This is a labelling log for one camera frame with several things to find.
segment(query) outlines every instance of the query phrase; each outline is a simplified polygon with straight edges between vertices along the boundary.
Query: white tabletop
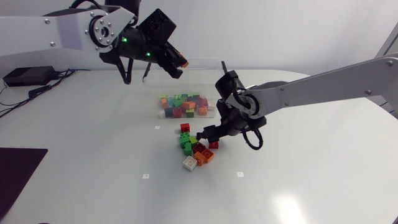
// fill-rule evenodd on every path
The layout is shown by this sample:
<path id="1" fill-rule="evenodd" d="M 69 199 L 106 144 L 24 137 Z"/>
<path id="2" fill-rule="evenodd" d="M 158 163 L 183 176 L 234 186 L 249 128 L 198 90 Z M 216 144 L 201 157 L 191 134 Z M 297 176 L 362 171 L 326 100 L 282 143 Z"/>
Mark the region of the white tabletop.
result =
<path id="1" fill-rule="evenodd" d="M 143 71 L 135 73 L 125 85 L 117 71 L 78 72 L 0 119 L 0 147 L 49 149 L 2 223 L 392 223 L 398 216 L 398 121 L 369 100 L 276 111 L 261 128 L 261 150 L 228 136 L 209 164 L 190 172 L 180 124 L 189 122 L 193 134 L 219 125 L 220 116 L 159 119 L 153 90 L 141 83 Z M 246 86 L 305 76 L 237 73 Z M 10 88 L 0 101 L 23 100 L 30 89 Z"/>

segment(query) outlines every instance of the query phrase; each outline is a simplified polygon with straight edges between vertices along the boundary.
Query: green lego brick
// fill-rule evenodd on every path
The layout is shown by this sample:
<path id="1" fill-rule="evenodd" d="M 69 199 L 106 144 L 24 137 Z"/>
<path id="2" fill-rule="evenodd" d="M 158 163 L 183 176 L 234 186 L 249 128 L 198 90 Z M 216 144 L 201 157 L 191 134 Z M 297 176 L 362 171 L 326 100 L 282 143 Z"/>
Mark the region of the green lego brick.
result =
<path id="1" fill-rule="evenodd" d="M 177 108 L 180 107 L 180 106 L 182 105 L 182 102 L 181 102 L 180 99 L 174 99 L 173 102 L 174 102 L 174 106 L 177 107 Z"/>
<path id="2" fill-rule="evenodd" d="M 192 156 L 192 144 L 190 142 L 185 143 L 184 155 Z"/>
<path id="3" fill-rule="evenodd" d="M 180 139 L 180 145 L 182 149 L 184 148 L 186 142 L 190 142 L 189 137 L 184 137 Z"/>
<path id="4" fill-rule="evenodd" d="M 181 139 L 181 138 L 185 138 L 185 137 L 188 137 L 188 138 L 189 138 L 189 136 L 190 136 L 190 135 L 189 135 L 189 132 L 181 133 L 181 134 L 180 134 L 180 139 Z"/>
<path id="5" fill-rule="evenodd" d="M 191 142 L 193 147 L 195 147 L 198 144 L 198 140 L 197 140 L 196 136 L 189 136 L 189 141 Z"/>
<path id="6" fill-rule="evenodd" d="M 193 100 L 196 101 L 198 99 L 198 97 L 200 96 L 200 94 L 199 93 L 193 93 L 192 96 L 193 96 Z"/>
<path id="7" fill-rule="evenodd" d="M 187 112 L 187 117 L 188 118 L 193 118 L 194 114 L 195 114 L 195 110 L 194 109 L 190 109 L 190 110 L 186 110 Z"/>

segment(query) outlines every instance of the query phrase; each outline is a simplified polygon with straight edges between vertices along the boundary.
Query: power adapter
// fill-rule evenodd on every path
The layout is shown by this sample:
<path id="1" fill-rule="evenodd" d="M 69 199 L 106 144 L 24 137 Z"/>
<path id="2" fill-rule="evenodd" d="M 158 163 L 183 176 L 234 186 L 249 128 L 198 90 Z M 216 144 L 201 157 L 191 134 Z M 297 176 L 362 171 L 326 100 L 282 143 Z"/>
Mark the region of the power adapter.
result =
<path id="1" fill-rule="evenodd" d="M 53 73 L 52 66 L 16 68 L 3 80 L 8 86 L 46 85 Z"/>

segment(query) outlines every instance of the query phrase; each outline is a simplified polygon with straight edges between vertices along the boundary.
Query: black cable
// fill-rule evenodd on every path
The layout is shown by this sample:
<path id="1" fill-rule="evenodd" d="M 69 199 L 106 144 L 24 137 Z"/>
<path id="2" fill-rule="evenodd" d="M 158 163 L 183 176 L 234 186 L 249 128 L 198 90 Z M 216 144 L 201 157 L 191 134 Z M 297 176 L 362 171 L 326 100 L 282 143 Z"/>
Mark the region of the black cable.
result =
<path id="1" fill-rule="evenodd" d="M 98 9 L 102 9 L 102 7 L 94 0 L 76 0 L 72 3 L 72 5 L 70 6 L 71 9 L 76 9 L 81 3 L 88 1 L 93 3 Z"/>
<path id="2" fill-rule="evenodd" d="M 5 82 L 4 80 L 2 81 L 2 83 L 3 83 L 3 85 L 4 85 L 4 88 L 0 91 L 0 94 L 2 93 L 3 90 L 5 90 L 5 89 L 7 88 L 6 82 Z"/>
<path id="3" fill-rule="evenodd" d="M 25 104 L 27 104 L 28 102 L 30 102 L 30 101 L 33 100 L 34 98 L 40 96 L 41 94 L 43 94 L 43 93 L 45 93 L 45 92 L 51 90 L 53 87 L 59 85 L 59 84 L 62 82 L 62 80 L 64 80 L 64 79 L 70 77 L 70 76 L 71 76 L 72 74 L 74 74 L 76 71 L 82 71 L 82 70 L 83 70 L 83 71 L 90 71 L 90 70 L 88 70 L 88 69 L 68 69 L 68 70 L 65 70 L 65 71 L 62 71 L 62 72 L 55 72 L 53 75 L 55 75 L 57 78 L 59 78 L 59 80 L 58 80 L 57 82 L 55 82 L 54 84 L 49 85 L 49 88 L 46 88 L 44 91 L 38 92 L 38 93 L 36 93 L 34 96 L 31 96 L 31 97 L 29 97 L 29 98 L 26 99 L 26 100 L 23 100 L 23 101 L 21 101 L 21 102 L 14 103 L 14 104 L 11 104 L 11 105 L 5 105 L 5 104 L 3 104 L 3 103 L 0 103 L 0 104 L 2 104 L 2 105 L 4 105 L 4 106 L 13 106 L 12 108 L 7 108 L 7 109 L 4 109 L 4 110 L 0 111 L 0 113 L 6 111 L 5 113 L 0 114 L 0 118 L 4 117 L 6 114 L 8 114 L 8 113 L 10 113 L 11 111 L 17 109 L 18 107 L 24 106 Z"/>
<path id="4" fill-rule="evenodd" d="M 249 139 L 248 139 L 248 136 L 247 136 L 247 134 L 246 134 L 246 130 L 245 130 L 245 129 L 242 130 L 242 135 L 243 135 L 243 138 L 244 138 L 244 140 L 246 141 L 246 143 L 250 146 L 250 148 L 252 148 L 252 149 L 254 149 L 254 150 L 259 150 L 259 149 L 262 147 L 262 144 L 263 144 L 261 132 L 260 132 L 260 130 L 258 130 L 258 129 L 255 129 L 253 132 L 254 132 L 254 134 L 256 134 L 257 138 L 259 139 L 259 145 L 258 145 L 258 146 L 253 146 L 253 145 L 250 143 L 250 141 L 249 141 Z"/>

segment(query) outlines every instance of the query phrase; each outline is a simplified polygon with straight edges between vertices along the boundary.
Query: red lego brick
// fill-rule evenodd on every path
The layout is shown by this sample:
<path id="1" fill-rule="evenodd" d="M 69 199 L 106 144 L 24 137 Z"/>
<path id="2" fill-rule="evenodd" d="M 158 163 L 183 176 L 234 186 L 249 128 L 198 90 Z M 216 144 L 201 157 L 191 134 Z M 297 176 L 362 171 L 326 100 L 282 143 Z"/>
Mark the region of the red lego brick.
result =
<path id="1" fill-rule="evenodd" d="M 196 152 L 203 152 L 206 149 L 206 146 L 204 146 L 202 143 L 198 143 L 194 148 L 193 148 L 193 153 Z"/>
<path id="2" fill-rule="evenodd" d="M 178 108 L 173 109 L 173 117 L 174 118 L 181 118 L 181 115 L 182 115 L 182 113 L 181 113 L 180 109 L 178 109 Z"/>
<path id="3" fill-rule="evenodd" d="M 180 127 L 181 127 L 181 133 L 190 132 L 189 123 L 181 124 Z"/>
<path id="4" fill-rule="evenodd" d="M 179 108 L 180 108 L 180 110 L 181 110 L 182 113 L 186 113 L 186 112 L 187 112 L 187 109 L 184 108 L 183 106 L 180 106 Z"/>
<path id="5" fill-rule="evenodd" d="M 210 161 L 214 158 L 214 153 L 211 152 L 211 151 L 208 150 L 208 149 L 205 149 L 205 150 L 202 152 L 202 155 L 204 155 L 204 156 L 206 157 L 206 159 L 205 159 L 205 162 L 206 162 L 206 163 L 210 162 Z"/>
<path id="6" fill-rule="evenodd" d="M 209 143 L 209 149 L 218 149 L 218 141 Z"/>
<path id="7" fill-rule="evenodd" d="M 199 105 L 199 107 L 207 106 L 207 99 L 199 96 L 197 104 Z"/>
<path id="8" fill-rule="evenodd" d="M 195 158 L 198 161 L 198 166 L 202 166 L 205 163 L 205 159 L 206 159 L 206 157 L 200 152 L 196 152 L 193 155 L 193 158 Z"/>

